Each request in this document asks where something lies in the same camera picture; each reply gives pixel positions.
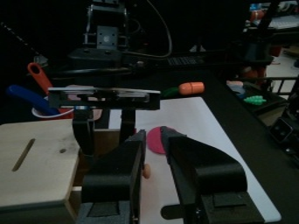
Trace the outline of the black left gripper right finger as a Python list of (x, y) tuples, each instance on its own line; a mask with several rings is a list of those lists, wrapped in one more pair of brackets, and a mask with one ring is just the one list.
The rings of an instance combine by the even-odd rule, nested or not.
[(265, 224), (241, 162), (166, 126), (161, 134), (183, 224)]

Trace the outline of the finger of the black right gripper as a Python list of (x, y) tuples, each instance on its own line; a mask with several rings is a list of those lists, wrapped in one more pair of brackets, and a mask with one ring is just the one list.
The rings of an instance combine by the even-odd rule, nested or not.
[(137, 133), (137, 112), (123, 109), (121, 115), (119, 142), (123, 143)]
[(93, 156), (95, 153), (94, 129), (95, 122), (91, 109), (86, 106), (77, 106), (74, 109), (73, 130), (79, 147), (87, 156)]

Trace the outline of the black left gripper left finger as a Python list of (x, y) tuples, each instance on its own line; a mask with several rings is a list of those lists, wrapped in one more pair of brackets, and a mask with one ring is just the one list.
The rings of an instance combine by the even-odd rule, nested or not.
[(146, 131), (139, 130), (91, 166), (77, 224), (139, 224)]

